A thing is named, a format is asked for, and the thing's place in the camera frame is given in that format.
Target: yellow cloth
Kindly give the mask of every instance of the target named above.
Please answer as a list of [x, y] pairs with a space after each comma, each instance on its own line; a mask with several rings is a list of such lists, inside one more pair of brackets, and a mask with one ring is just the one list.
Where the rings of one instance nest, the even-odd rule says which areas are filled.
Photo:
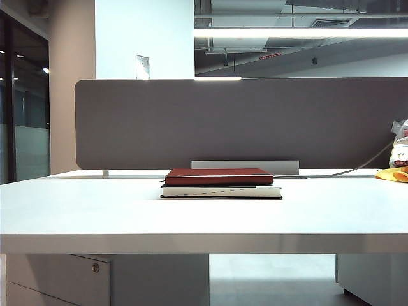
[[378, 171], [375, 177], [377, 179], [408, 183], [408, 167], [384, 169]]

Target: drawer lock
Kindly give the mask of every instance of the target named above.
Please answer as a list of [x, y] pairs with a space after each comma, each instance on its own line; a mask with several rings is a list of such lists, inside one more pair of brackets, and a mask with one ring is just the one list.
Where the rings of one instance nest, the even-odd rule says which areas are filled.
[[95, 272], [95, 273], [98, 273], [99, 270], [100, 270], [99, 265], [97, 263], [94, 263], [92, 265], [92, 271]]

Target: red notebook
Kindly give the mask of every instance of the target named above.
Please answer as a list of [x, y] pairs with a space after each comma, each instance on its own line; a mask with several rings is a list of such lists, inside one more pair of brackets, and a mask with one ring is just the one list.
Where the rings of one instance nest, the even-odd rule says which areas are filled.
[[258, 168], [173, 169], [166, 176], [168, 186], [186, 185], [266, 185], [273, 175]]

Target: fluorescent light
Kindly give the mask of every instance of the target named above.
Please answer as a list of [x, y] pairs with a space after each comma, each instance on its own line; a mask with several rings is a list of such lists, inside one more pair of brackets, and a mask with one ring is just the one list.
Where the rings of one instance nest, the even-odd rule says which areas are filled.
[[239, 81], [242, 76], [195, 76], [195, 81]]
[[357, 28], [210, 28], [194, 29], [195, 37], [216, 38], [408, 38], [408, 29], [357, 29]]

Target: desk partition panel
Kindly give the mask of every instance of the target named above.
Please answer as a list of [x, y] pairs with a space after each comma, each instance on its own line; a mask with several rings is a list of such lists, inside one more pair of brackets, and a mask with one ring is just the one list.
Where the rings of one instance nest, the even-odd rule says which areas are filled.
[[[408, 78], [82, 80], [83, 169], [189, 168], [192, 160], [299, 160], [352, 168], [408, 117]], [[371, 167], [387, 167], [388, 150]]]

